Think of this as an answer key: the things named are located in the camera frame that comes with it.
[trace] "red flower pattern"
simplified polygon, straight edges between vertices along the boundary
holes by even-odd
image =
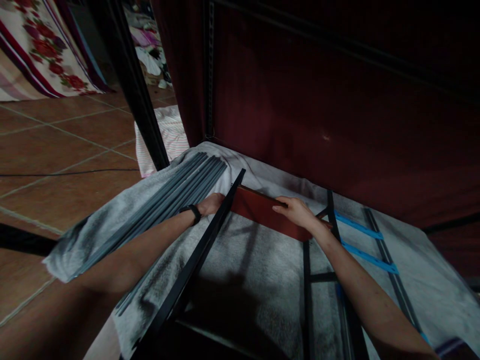
[[[45,40],[33,40],[33,46],[35,49],[44,57],[46,58],[53,58],[54,56],[57,55],[57,52],[53,48],[52,45],[50,45],[47,41]]]
[[[32,0],[15,0],[18,6],[22,8],[31,8],[32,7]]]
[[[58,65],[57,63],[51,62],[50,65],[48,66],[48,69],[57,75],[63,74],[64,73],[64,68]]]
[[[68,81],[68,83],[71,85],[72,88],[74,89],[82,89],[85,87],[84,82],[82,81],[81,78],[79,78],[76,75],[67,75],[65,76],[65,79]]]
[[[52,30],[49,29],[48,26],[43,25],[43,24],[38,24],[36,29],[40,34],[42,34],[44,37],[52,39],[55,37],[55,34]]]
[[[43,64],[43,60],[41,57],[35,55],[35,54],[30,54],[30,56],[33,58],[33,60],[35,60],[36,62],[39,62],[39,63],[42,63]]]
[[[16,3],[15,8],[24,13],[32,14],[36,18],[40,18],[40,15],[34,11],[39,6],[38,0],[13,0]],[[53,30],[45,25],[41,19],[32,21],[28,17],[25,17],[25,23],[23,25],[27,34],[30,35],[34,50],[29,54],[33,60],[43,64],[44,60],[47,61],[48,69],[58,75],[63,85],[68,85],[73,90],[79,93],[79,95],[92,95],[97,94],[97,91],[88,90],[88,84],[85,83],[80,77],[76,75],[68,75],[65,73],[65,69],[60,65],[63,62],[61,58],[63,50],[67,49],[67,46],[61,38],[55,35]]]

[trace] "bundle of metal rods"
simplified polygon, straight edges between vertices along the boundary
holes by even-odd
[[[180,208],[203,200],[227,167],[218,157],[207,158],[206,153],[199,152],[187,161],[68,281],[83,274],[133,238],[172,217]]]
[[[197,170],[197,174],[191,176],[185,183],[177,190],[178,194],[175,196],[176,201],[168,207],[162,215],[159,216],[157,223],[161,223],[165,219],[170,218],[178,212],[178,210],[189,204],[197,204],[203,200],[215,185],[219,177],[225,171],[227,165],[219,158],[212,156],[203,166]],[[160,260],[157,259],[155,264],[146,272],[145,275],[137,282],[137,284],[125,294],[123,298],[116,305],[118,316],[121,316],[127,307],[130,305],[135,295],[139,292],[145,279],[150,275],[155,265]]]

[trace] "black wristband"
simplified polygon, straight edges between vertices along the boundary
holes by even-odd
[[[184,211],[191,210],[193,214],[195,215],[195,222],[193,223],[192,226],[197,225],[202,218],[202,215],[200,214],[200,211],[197,209],[195,205],[188,205],[185,207],[182,207],[180,210],[178,210],[178,213],[183,213]]]

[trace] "blue tape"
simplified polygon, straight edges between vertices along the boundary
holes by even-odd
[[[423,332],[421,332],[420,336],[426,341],[426,343],[428,345],[432,346],[432,344],[430,344],[430,341],[429,341],[429,338],[427,337],[427,335],[425,335]]]
[[[366,228],[363,225],[360,225],[359,223],[356,223],[349,218],[346,218],[345,216],[340,215],[337,210],[335,210],[335,217],[338,221],[341,221],[342,223],[345,223],[349,226],[351,226],[354,229],[357,229],[358,231],[361,231],[364,234],[367,234],[369,237],[378,239],[378,240],[383,240],[384,236],[382,235],[381,232],[376,232],[373,230],[370,230],[369,228]]]
[[[367,260],[369,263],[375,266],[378,266],[380,269],[383,269],[386,272],[399,275],[399,270],[397,269],[397,266],[395,264],[387,264],[386,262],[383,262],[382,260],[379,260],[376,257],[369,255],[362,250],[357,249],[355,246],[347,244],[343,240],[341,240],[341,244],[349,253],[355,254],[361,257],[362,259]]]

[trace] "white towel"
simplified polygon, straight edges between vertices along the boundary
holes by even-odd
[[[177,105],[159,107],[154,111],[168,160],[172,162],[190,148],[187,136],[185,135],[184,125],[180,118],[179,107]],[[146,178],[157,170],[155,169],[154,162],[150,157],[142,134],[140,134],[137,123],[135,123],[135,137],[138,166],[140,167],[142,178]]]

